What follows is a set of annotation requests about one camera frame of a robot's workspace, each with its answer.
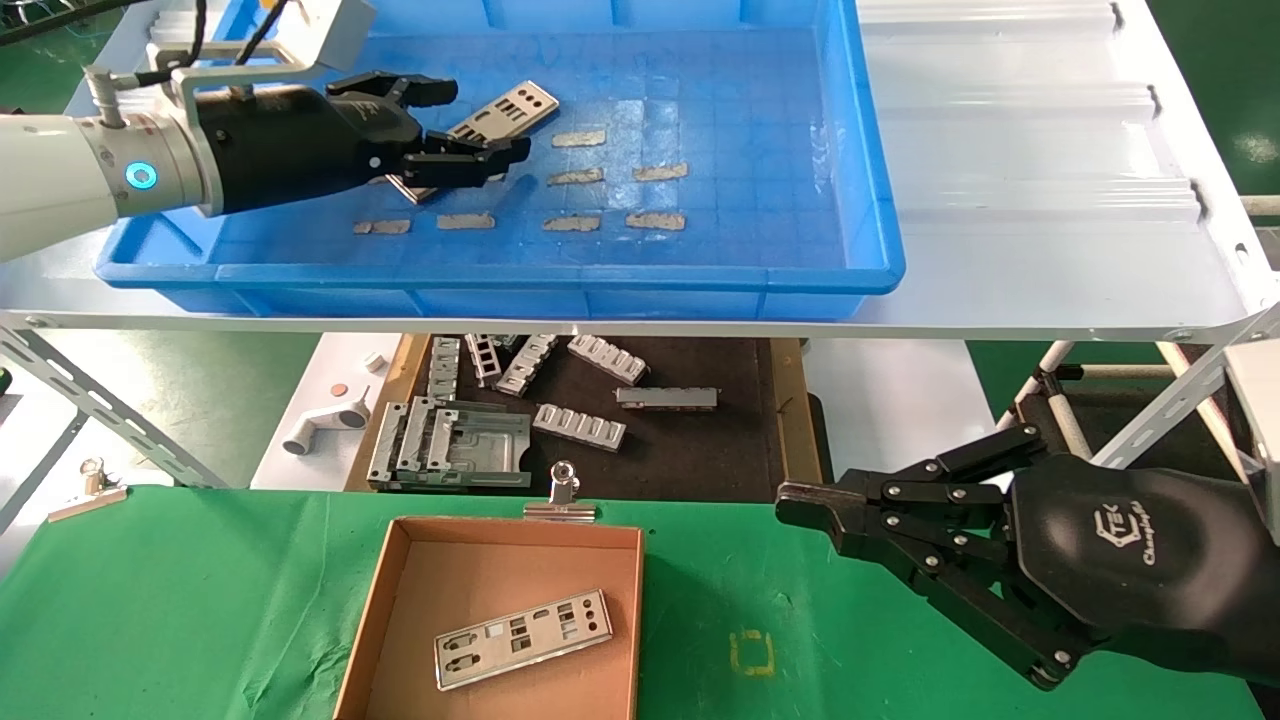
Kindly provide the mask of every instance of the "metal bracket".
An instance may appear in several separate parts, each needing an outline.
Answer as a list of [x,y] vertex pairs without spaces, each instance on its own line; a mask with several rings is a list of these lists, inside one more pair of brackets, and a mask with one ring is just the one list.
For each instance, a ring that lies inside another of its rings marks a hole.
[[1222,387],[1228,346],[1267,340],[1276,337],[1277,333],[1280,333],[1280,304],[1257,314],[1228,342],[1211,347],[1116,433],[1091,462],[1103,468],[1128,468],[1174,425],[1190,415],[1197,405]]
[[0,352],[124,438],[143,457],[187,487],[229,487],[137,410],[76,366],[35,331],[0,325]]

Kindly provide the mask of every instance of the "metal plate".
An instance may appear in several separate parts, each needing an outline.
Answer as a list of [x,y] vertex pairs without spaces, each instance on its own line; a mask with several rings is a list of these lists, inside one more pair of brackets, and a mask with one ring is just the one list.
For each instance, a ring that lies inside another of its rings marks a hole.
[[612,637],[604,593],[575,594],[438,635],[435,684],[452,691]]
[[[543,122],[557,108],[559,108],[559,100],[550,92],[538,87],[532,81],[525,81],[476,110],[475,115],[458,123],[449,131],[449,135],[460,140],[477,142],[509,140]],[[387,176],[387,179],[413,204],[421,204],[435,195],[438,190],[434,187],[408,187],[399,176]]]

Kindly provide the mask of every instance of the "blue led ring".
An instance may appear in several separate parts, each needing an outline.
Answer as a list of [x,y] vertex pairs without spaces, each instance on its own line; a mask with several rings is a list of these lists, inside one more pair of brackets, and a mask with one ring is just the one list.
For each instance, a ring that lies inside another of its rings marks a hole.
[[124,168],[124,181],[138,190],[151,190],[159,179],[156,169],[150,163],[129,163],[129,167]]

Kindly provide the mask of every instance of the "green floor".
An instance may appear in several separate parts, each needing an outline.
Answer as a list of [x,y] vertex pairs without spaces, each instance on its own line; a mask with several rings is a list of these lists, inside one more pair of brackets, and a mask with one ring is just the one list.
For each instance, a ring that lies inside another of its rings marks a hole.
[[[1280,3],[1149,0],[1242,193],[1280,193]],[[0,105],[32,113],[65,106],[81,65],[113,22],[0,49]],[[113,391],[233,484],[246,484],[265,450],[315,336],[265,333],[63,332],[55,341]],[[101,347],[132,356],[110,360]],[[1047,343],[969,345],[992,410],[1000,413]],[[1151,346],[1091,345],[1073,359],[1153,361]]]

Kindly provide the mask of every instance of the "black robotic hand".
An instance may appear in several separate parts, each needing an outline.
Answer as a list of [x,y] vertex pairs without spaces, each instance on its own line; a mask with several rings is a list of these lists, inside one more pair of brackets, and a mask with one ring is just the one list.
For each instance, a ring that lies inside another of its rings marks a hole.
[[[1009,470],[1007,495],[979,484]],[[899,473],[783,483],[776,510],[1042,689],[1097,650],[1280,684],[1280,548],[1239,482],[1050,456],[1021,425]]]
[[480,187],[529,158],[527,137],[477,142],[424,132],[408,108],[447,105],[451,79],[374,72],[330,83],[197,96],[223,211],[319,197],[385,174],[408,187]]

